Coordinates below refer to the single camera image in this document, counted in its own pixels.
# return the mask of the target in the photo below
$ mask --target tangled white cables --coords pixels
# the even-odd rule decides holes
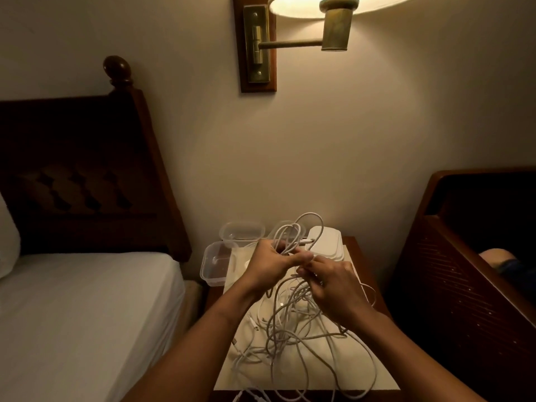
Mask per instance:
[[[278,247],[281,240],[286,240],[285,249],[281,251],[281,254],[286,255],[291,253],[298,245],[310,244],[311,246],[318,240],[320,235],[309,241],[303,241],[305,231],[298,223],[303,217],[313,215],[317,216],[321,222],[320,235],[324,229],[324,222],[322,218],[316,213],[305,213],[301,215],[296,222],[292,224],[285,224],[281,226],[275,236],[273,237],[273,245]],[[350,400],[356,400],[363,398],[373,387],[376,382],[377,368],[372,358],[371,351],[366,345],[353,333],[338,327],[338,332],[330,332],[326,328],[323,322],[323,315],[318,308],[314,299],[312,298],[311,289],[309,285],[301,279],[294,271],[290,277],[280,281],[273,296],[272,315],[268,320],[259,316],[259,311],[262,309],[262,305],[268,299],[272,297],[273,289],[270,293],[266,293],[260,303],[258,304],[257,313],[252,315],[251,311],[247,314],[247,320],[251,325],[252,336],[249,344],[243,349],[239,349],[237,341],[233,340],[233,346],[238,352],[238,356],[233,361],[232,370],[238,377],[240,383],[243,385],[243,390],[251,394],[251,396],[258,402],[271,402],[266,392],[257,387],[253,380],[247,373],[247,366],[250,364],[265,364],[270,367],[270,378],[272,382],[272,388],[275,390],[276,395],[285,402],[298,402],[303,400],[310,402],[305,393],[309,388],[309,372],[305,363],[302,351],[305,347],[311,355],[317,358],[322,364],[324,364],[334,379],[334,388],[331,401],[335,398],[336,391],[340,391],[346,398]],[[313,326],[316,331],[320,331],[319,334],[313,334]],[[265,334],[265,345],[254,346],[253,341],[257,335]],[[352,338],[357,341],[368,353],[372,365],[374,368],[374,378],[370,386],[365,391],[358,395],[350,395],[343,391],[339,385],[339,378],[337,376],[337,359],[334,347],[335,339]],[[310,344],[308,340],[325,338],[327,346],[331,351],[333,365],[330,365],[324,358],[322,358]],[[296,390],[295,398],[287,398],[281,395],[277,391],[276,376],[274,375],[274,369],[277,369],[277,363],[281,359],[283,351],[287,347],[294,346],[298,357],[303,366],[305,374],[305,387],[303,390]],[[237,402],[242,395],[242,391],[237,395],[234,402]]]

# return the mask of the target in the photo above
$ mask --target wooden nightstand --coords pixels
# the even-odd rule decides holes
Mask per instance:
[[[352,258],[352,261],[355,266],[355,270],[358,272],[359,278],[361,279],[361,282],[367,285],[370,285],[374,290],[376,290],[376,304],[374,308],[387,315],[388,317],[391,317],[391,313],[389,313],[387,306],[385,305],[385,302],[383,300],[383,297],[379,291],[378,284],[376,283],[376,280],[374,279],[374,275],[372,275],[372,272],[370,271],[368,267],[367,260],[365,259],[363,253],[361,252],[361,249],[359,248],[358,242],[354,237],[343,237],[343,244],[348,248],[348,252],[350,253],[350,257]],[[374,297],[373,292],[365,287],[365,291],[367,292],[367,295],[369,295],[370,292],[370,298]],[[217,300],[220,296],[223,295],[224,287],[213,287],[210,288],[209,294],[205,303],[205,311],[208,310]],[[280,400],[277,395],[274,394],[272,391],[266,392],[270,399],[272,401],[278,401]],[[231,402],[234,397],[236,396],[236,391],[213,391],[211,394],[211,397],[209,401],[211,402]],[[290,397],[294,397],[295,393],[289,394]],[[309,391],[307,392],[307,398],[311,400],[312,402],[325,402],[328,400],[331,400],[331,390],[326,391]],[[335,401],[343,401],[347,400],[345,397],[343,397],[340,394],[337,394],[335,397]],[[388,390],[388,391],[371,391],[368,393],[368,395],[362,399],[363,401],[375,401],[375,402],[400,402],[404,401],[404,397],[401,391],[399,390]],[[249,402],[253,401],[253,398],[251,398],[248,394],[244,393],[242,397],[240,398],[241,402]]]

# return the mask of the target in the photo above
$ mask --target wall lamp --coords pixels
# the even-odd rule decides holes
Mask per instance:
[[[404,1],[407,0],[233,0],[242,92],[277,90],[277,48],[320,46],[323,51],[346,51],[354,14]],[[275,15],[324,19],[323,37],[276,40]]]

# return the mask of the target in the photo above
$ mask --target lampshade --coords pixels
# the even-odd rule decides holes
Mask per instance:
[[[318,7],[322,0],[269,0],[270,11],[276,15],[290,18],[323,19],[324,13]],[[354,14],[366,13],[376,9],[390,7],[407,0],[359,0],[359,7]]]

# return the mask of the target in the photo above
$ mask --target headboard finial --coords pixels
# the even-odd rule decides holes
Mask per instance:
[[[104,71],[114,87],[132,86],[130,65],[121,56],[108,56],[103,63]]]

